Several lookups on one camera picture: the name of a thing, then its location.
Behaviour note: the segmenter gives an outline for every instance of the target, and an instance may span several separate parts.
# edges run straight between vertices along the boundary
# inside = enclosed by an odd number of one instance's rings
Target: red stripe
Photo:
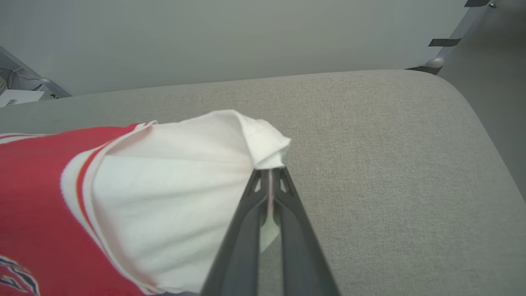
[[[95,232],[95,229],[93,228],[93,225],[92,225],[91,221],[88,218],[88,213],[86,212],[86,206],[84,204],[84,195],[82,193],[82,191],[83,191],[82,190],[82,185],[84,183],[84,177],[86,176],[86,172],[88,171],[89,165],[92,163],[93,159],[97,156],[97,154],[99,154],[99,152],[104,147],[106,147],[109,143],[111,143],[111,142],[106,143],[104,146],[100,147],[99,149],[97,149],[97,150],[93,151],[93,153],[91,153],[91,155],[88,157],[88,159],[86,159],[86,162],[84,162],[84,164],[80,168],[80,172],[79,172],[78,178],[77,178],[77,201],[78,201],[78,204],[80,206],[80,211],[82,211],[82,216],[84,216],[84,219],[86,219],[86,221],[89,224],[89,227],[92,229],[93,233],[97,236],[97,238],[98,238],[98,235]]]

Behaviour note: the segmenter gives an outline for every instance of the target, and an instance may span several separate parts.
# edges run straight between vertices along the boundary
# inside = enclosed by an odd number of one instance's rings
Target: gray fabric surface
[[[292,138],[285,161],[343,295],[524,295],[526,204],[471,107],[416,71],[180,85],[0,108],[57,133],[233,108]],[[282,294],[279,245],[261,295]]]

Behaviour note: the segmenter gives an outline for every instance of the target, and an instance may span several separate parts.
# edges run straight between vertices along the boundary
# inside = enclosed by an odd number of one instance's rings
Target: white stripe
[[[93,204],[93,198],[92,198],[92,187],[93,187],[93,179],[95,177],[95,173],[97,172],[97,169],[102,161],[102,158],[104,155],[115,145],[120,143],[122,140],[140,132],[148,127],[152,126],[153,124],[156,124],[156,121],[148,122],[146,124],[140,124],[135,127],[135,129],[127,133],[115,140],[113,140],[109,145],[104,147],[101,151],[98,152],[98,154],[93,158],[91,164],[89,165],[88,169],[86,170],[86,175],[84,176],[83,184],[82,184],[82,190],[83,190],[83,197],[84,197],[84,207],[86,209],[86,213],[88,215],[88,219],[91,223],[91,225],[94,228],[95,233],[92,231],[91,227],[89,226],[89,223],[84,219],[84,216],[82,215],[82,211],[80,209],[80,204],[78,203],[78,197],[77,197],[77,191],[76,191],[76,184],[77,179],[79,177],[80,169],[88,159],[88,157],[98,148],[101,146],[82,152],[78,154],[76,157],[74,157],[66,166],[66,169],[63,171],[61,179],[60,179],[60,186],[62,188],[62,193],[64,195],[64,199],[66,200],[66,204],[68,205],[69,209],[71,210],[73,216],[79,221],[79,223],[84,227],[84,229],[89,233],[89,235],[93,238],[93,240],[97,243],[99,248],[101,248],[106,256],[108,257],[109,261],[112,263],[112,265],[121,273],[122,276],[129,279],[131,282],[136,284],[139,289],[146,295],[155,295],[155,294],[162,294],[165,291],[157,289],[156,287],[152,286],[151,284],[146,284],[139,282],[135,277],[130,275],[130,272],[128,272],[126,269],[122,267],[122,265],[119,263],[119,261],[115,258],[115,252],[109,247],[108,242],[104,238],[104,233],[101,230],[101,227],[98,223],[98,219],[95,213],[95,208]]]
[[[6,143],[9,143],[9,142],[15,142],[15,141],[18,141],[18,140],[23,140],[23,139],[31,139],[31,138],[35,138],[35,137],[42,137],[42,136],[46,136],[46,135],[9,136],[9,134],[4,134],[4,135],[0,135],[0,138],[2,136],[8,136],[8,137],[0,139],[0,144],[6,144]]]
[[[64,200],[66,201],[66,204],[73,216],[82,225],[82,227],[84,227],[86,232],[89,234],[89,236],[92,237],[95,243],[97,243],[99,248],[102,249],[103,247],[99,239],[93,232],[92,228],[89,226],[89,223],[84,218],[84,215],[82,215],[82,210],[80,209],[80,204],[78,203],[77,196],[77,179],[80,173],[80,169],[82,168],[88,157],[97,149],[99,149],[99,147],[82,152],[75,156],[67,164],[66,168],[62,172],[62,175],[60,176],[60,188],[62,189],[62,196],[64,197]]]
[[[10,136],[10,135],[21,135],[21,136],[49,136],[50,134],[5,133],[5,134],[0,134],[0,137]]]

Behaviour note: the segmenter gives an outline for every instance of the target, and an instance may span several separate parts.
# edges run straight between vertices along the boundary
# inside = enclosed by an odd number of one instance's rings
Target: white wall
[[[0,45],[72,95],[423,65],[464,0],[0,0]]]

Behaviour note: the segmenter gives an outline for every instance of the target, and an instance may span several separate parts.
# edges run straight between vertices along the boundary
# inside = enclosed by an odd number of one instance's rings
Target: black tape
[[[486,6],[489,0],[468,0],[464,7],[480,7]]]
[[[431,40],[431,43],[429,43],[429,46],[455,46],[459,44],[460,40],[462,38],[458,39],[433,39]]]
[[[442,67],[440,67],[440,68],[431,68],[431,67],[421,66],[421,67],[409,68],[409,69],[406,69],[406,70],[414,70],[414,71],[426,72],[426,73],[429,73],[429,74],[437,75],[438,72],[440,71],[440,69],[442,69]]]

